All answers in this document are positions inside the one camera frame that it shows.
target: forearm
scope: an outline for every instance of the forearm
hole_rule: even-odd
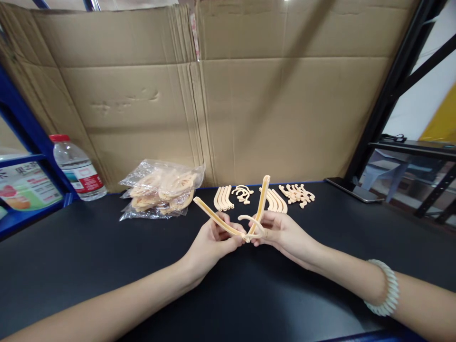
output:
[[[13,341],[115,341],[194,287],[177,262],[134,283],[89,299],[6,338]]]
[[[324,247],[311,270],[373,305],[386,299],[383,271],[346,253]],[[430,341],[456,341],[456,294],[398,272],[396,277],[399,305],[392,317]]]

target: phone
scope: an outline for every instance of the phone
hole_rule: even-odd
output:
[[[376,194],[367,191],[359,186],[356,186],[350,182],[347,182],[340,177],[326,178],[325,181],[331,183],[332,185],[335,185],[339,189],[349,193],[364,203],[378,203],[385,200],[384,198],[379,197]]]

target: plastic parts in bag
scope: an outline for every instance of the plastic parts in bag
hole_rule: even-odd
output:
[[[169,219],[186,215],[194,191],[204,179],[205,166],[190,168],[167,161],[145,159],[119,182],[131,187],[122,198],[132,198],[124,219]]]

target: bracelet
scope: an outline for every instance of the bracelet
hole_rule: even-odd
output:
[[[367,260],[371,264],[377,265],[381,268],[383,273],[386,275],[388,280],[388,294],[386,296],[386,300],[382,305],[374,306],[366,301],[365,304],[367,307],[378,316],[391,316],[394,311],[396,311],[396,305],[398,305],[398,298],[399,298],[399,285],[398,279],[394,274],[394,271],[388,267],[384,262],[380,260]]]

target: hand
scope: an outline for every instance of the hand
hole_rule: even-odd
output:
[[[265,228],[265,236],[252,239],[255,247],[271,245],[298,265],[308,270],[313,269],[323,245],[311,238],[291,217],[265,211],[260,223]]]
[[[227,214],[217,212],[217,215],[232,228],[246,234],[239,223],[230,223]],[[199,231],[190,249],[181,259],[185,267],[190,270],[195,286],[222,257],[245,243],[241,236],[232,236],[212,219],[209,219]]]

